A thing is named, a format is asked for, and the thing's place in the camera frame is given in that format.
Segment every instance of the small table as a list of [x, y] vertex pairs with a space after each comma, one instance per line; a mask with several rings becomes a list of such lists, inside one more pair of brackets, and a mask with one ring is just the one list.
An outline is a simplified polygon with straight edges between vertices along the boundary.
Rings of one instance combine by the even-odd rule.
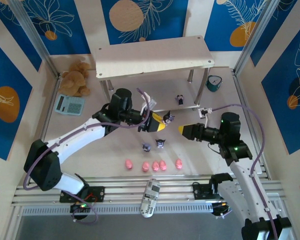
[[[96, 77], [100, 81], [106, 100], [110, 102], [109, 90], [113, 90], [111, 80], [125, 77], [139, 77], [134, 81], [150, 96], [155, 95], [158, 103], [167, 103], [168, 98], [177, 95], [190, 96], [185, 85], [193, 81], [194, 69], [204, 69], [198, 93], [192, 101], [185, 101], [177, 109], [197, 108], [206, 85], [209, 69], [215, 62], [202, 36], [186, 36], [161, 40], [133, 42], [100, 47], [95, 55]], [[168, 71], [190, 70], [187, 81], [184, 79], [169, 79], [153, 81], [145, 76], [164, 74]], [[156, 112], [172, 110], [168, 104], [158, 106]]]

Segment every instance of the wall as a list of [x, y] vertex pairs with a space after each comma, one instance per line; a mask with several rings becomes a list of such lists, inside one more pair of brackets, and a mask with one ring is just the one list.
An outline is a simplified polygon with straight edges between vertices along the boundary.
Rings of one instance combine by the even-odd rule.
[[[0, 20], [0, 48], [4, 54], [10, 59], [10, 61], [16, 66], [17, 72], [20, 72], [20, 76], [24, 77], [25, 86], [28, 87], [31, 93], [25, 100], [25, 90], [18, 90], [18, 96], [20, 99], [20, 109], [22, 108], [22, 101], [25, 102], [26, 107], [24, 112], [20, 111], [18, 118], [20, 123], [16, 128], [16, 134], [13, 134], [13, 144], [9, 151], [7, 158], [0, 157], [0, 235], [2, 233], [6, 217], [9, 211], [9, 207], [12, 202], [13, 195], [16, 190], [17, 184], [20, 182], [24, 171], [23, 165], [28, 155], [29, 147], [34, 140], [38, 138], [40, 127], [42, 125], [42, 117], [45, 115], [44, 109], [47, 109], [47, 101], [51, 97], [52, 89], [54, 86], [54, 78], [48, 72], [46, 67], [42, 64], [37, 69], [34, 67], [29, 58], [25, 55], [24, 51], [17, 44], [13, 36], [9, 33], [3, 22]], [[11, 69], [2, 67], [2, 76], [6, 76], [7, 73], [12, 73]], [[12, 82], [17, 81], [16, 75], [10, 76]], [[0, 83], [3, 81], [9, 81], [10, 79], [1, 78]], [[4, 116], [8, 116], [10, 112], [5, 112]], [[0, 131], [4, 132], [6, 128], [9, 128], [9, 123], [2, 123]]]
[[[109, 44], [204, 36], [216, 67], [233, 68], [266, 0], [22, 1], [57, 69], [76, 59], [94, 68], [96, 49]], [[0, 18], [18, 38], [18, 21], [0, 0]]]
[[[277, 60], [297, 35], [299, 30], [300, 0], [297, 0], [290, 14], [286, 17], [281, 28], [278, 30], [257, 65], [254, 66], [252, 60], [249, 60], [244, 67], [244, 70], [239, 75], [239, 79], [248, 99], [248, 104], [256, 111], [263, 122], [266, 136], [264, 150], [266, 160], [272, 178], [275, 180], [279, 179], [284, 188], [292, 224], [298, 235], [297, 239], [300, 239], [300, 149], [289, 154], [283, 139], [284, 135], [282, 135], [282, 132], [278, 127], [279, 118], [278, 116], [277, 119], [275, 118], [272, 107], [268, 101], [268, 98], [271, 98], [271, 96], [269, 96], [269, 94], [266, 95], [263, 87], [265, 84], [263, 83], [262, 85], [262, 81], [266, 78], [267, 74], [271, 72], [271, 69], [276, 62], [280, 63], [280, 60]], [[292, 61], [294, 61], [296, 51], [289, 52], [289, 54]], [[294, 62], [292, 64], [282, 65], [279, 71], [285, 73], [286, 69], [295, 66]], [[273, 91], [277, 90], [273, 93], [273, 97], [279, 99], [281, 96], [285, 95], [286, 99], [288, 99], [288, 90], [282, 92], [279, 90], [284, 86], [286, 81], [291, 81], [291, 79], [285, 77], [274, 77], [273, 79]], [[283, 106], [287, 106], [287, 102], [287, 100], [284, 100], [282, 103]], [[295, 110], [298, 109], [299, 114], [297, 116], [300, 118], [300, 106], [297, 106]], [[295, 110], [291, 110], [290, 114], [283, 116], [283, 120], [289, 123], [290, 115], [296, 114], [293, 112]], [[300, 134], [300, 131], [295, 129], [294, 134], [291, 134], [290, 138], [293, 141], [298, 141], [298, 134]]]

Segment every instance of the shelf leg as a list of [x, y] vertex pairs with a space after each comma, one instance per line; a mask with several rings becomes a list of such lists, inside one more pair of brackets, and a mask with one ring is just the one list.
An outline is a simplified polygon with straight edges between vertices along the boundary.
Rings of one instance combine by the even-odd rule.
[[190, 72], [189, 72], [189, 76], [188, 76], [188, 83], [192, 83], [192, 78], [194, 77], [194, 70], [191, 69]]
[[112, 83], [111, 83], [111, 80], [107, 80], [107, 82], [108, 82], [108, 89], [109, 89], [109, 91], [113, 91], [114, 90], [114, 86], [112, 86]]
[[104, 93], [104, 96], [105, 96], [105, 100], [110, 103], [110, 94], [109, 94], [109, 91], [108, 91], [108, 87], [107, 87], [107, 82], [106, 80], [102, 80], [100, 81], [100, 84], [101, 84], [101, 87], [102, 87], [102, 90], [103, 90], [103, 93]]
[[196, 95], [196, 98], [194, 100], [194, 104], [197, 105], [197, 106], [200, 105], [201, 96], [202, 96], [202, 93], [204, 91], [204, 88], [205, 88], [207, 80], [208, 80], [209, 70], [210, 70], [210, 68], [205, 68], [204, 69], [201, 85], [199, 87], [198, 94]]

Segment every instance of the calculator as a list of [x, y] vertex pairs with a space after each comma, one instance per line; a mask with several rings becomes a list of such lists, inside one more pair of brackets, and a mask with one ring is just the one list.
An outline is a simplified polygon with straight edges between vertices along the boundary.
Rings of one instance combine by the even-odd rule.
[[82, 97], [60, 94], [55, 103], [54, 110], [60, 114], [81, 115], [84, 104], [85, 99]]

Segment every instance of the small toy figure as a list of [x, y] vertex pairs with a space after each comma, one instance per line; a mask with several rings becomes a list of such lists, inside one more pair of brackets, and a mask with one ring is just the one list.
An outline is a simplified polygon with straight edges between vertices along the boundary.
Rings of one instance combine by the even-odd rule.
[[130, 159], [126, 159], [125, 160], [125, 167], [127, 168], [127, 169], [132, 169], [132, 167], [133, 167], [133, 164], [132, 164], [132, 161], [130, 160]]
[[146, 172], [148, 172], [148, 170], [149, 170], [149, 163], [147, 161], [145, 161], [142, 164], [142, 171], [144, 171], [146, 173]]
[[167, 169], [167, 164], [166, 164], [166, 162], [163, 161], [163, 160], [161, 160], [161, 161], [159, 162], [159, 167], [160, 167], [160, 169], [161, 169], [162, 171], [165, 171], [165, 170]]
[[175, 120], [175, 116], [171, 115], [170, 111], [163, 116], [163, 123], [166, 125], [171, 123], [173, 120]]
[[175, 167], [177, 169], [182, 169], [182, 161], [180, 158], [178, 158], [176, 161], [175, 161]]
[[166, 141], [166, 140], [162, 140], [162, 139], [155, 140], [156, 146], [157, 146], [158, 148], [160, 148], [160, 149], [163, 149], [163, 148], [164, 148], [165, 141]]
[[143, 149], [143, 151], [145, 151], [145, 152], [150, 152], [151, 146], [150, 146], [149, 143], [142, 143], [142, 149]]
[[177, 95], [176, 98], [178, 100], [179, 106], [184, 104], [184, 96], [183, 95]]
[[152, 164], [152, 169], [153, 171], [158, 171], [159, 170], [159, 163], [157, 161], [154, 161]]

